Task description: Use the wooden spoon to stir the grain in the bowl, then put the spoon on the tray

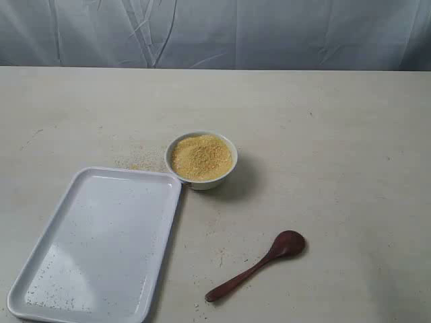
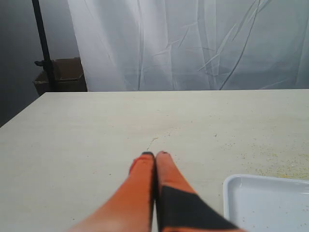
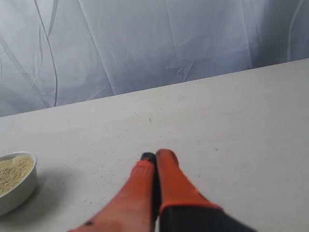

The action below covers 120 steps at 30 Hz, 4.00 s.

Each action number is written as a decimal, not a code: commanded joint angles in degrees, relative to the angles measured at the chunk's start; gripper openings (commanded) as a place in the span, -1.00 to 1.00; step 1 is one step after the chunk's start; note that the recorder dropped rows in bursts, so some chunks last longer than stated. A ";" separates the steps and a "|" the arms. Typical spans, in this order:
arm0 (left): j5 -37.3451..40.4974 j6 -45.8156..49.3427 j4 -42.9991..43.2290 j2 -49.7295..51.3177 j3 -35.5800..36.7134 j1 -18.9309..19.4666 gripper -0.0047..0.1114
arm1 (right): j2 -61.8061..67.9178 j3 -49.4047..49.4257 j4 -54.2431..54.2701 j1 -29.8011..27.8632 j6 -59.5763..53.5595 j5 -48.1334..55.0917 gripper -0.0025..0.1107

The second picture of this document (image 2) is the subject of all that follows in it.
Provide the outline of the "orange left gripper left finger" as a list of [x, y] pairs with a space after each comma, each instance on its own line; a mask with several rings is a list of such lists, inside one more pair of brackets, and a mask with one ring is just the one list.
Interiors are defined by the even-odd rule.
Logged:
[[150, 232], [154, 206], [155, 157], [134, 159], [127, 179], [108, 201], [70, 232]]

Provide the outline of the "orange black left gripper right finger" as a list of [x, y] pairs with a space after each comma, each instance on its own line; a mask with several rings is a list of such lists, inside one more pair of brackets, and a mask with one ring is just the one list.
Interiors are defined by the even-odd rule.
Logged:
[[170, 153], [156, 155], [158, 195], [157, 223], [160, 232], [242, 232], [209, 207], [189, 185]]

